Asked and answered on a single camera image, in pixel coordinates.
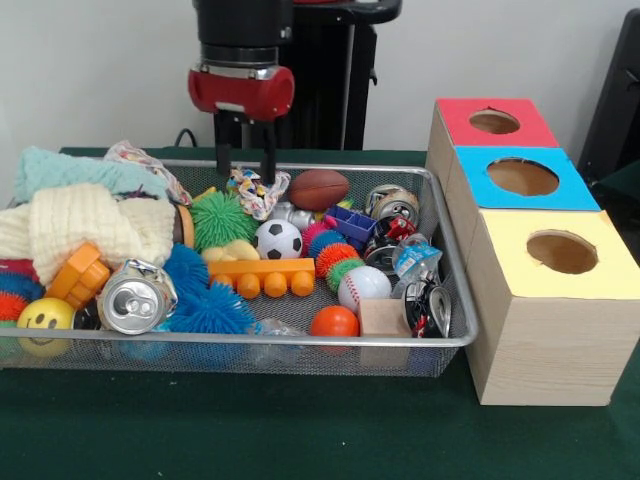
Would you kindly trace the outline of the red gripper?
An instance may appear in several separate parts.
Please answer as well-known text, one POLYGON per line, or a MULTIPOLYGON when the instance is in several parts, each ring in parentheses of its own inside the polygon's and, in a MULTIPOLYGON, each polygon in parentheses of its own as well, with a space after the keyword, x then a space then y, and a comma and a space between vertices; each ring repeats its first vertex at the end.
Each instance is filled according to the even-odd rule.
MULTIPOLYGON (((284 66, 263 69, 212 67, 193 68, 187 80, 192 103, 200 111, 214 115, 216 168, 220 175, 231 170, 231 116, 244 114, 250 120, 275 120, 285 116, 293 103, 295 80, 284 66)), ((262 122, 263 151, 261 177, 274 183, 276 177, 276 135, 273 122, 262 122)))

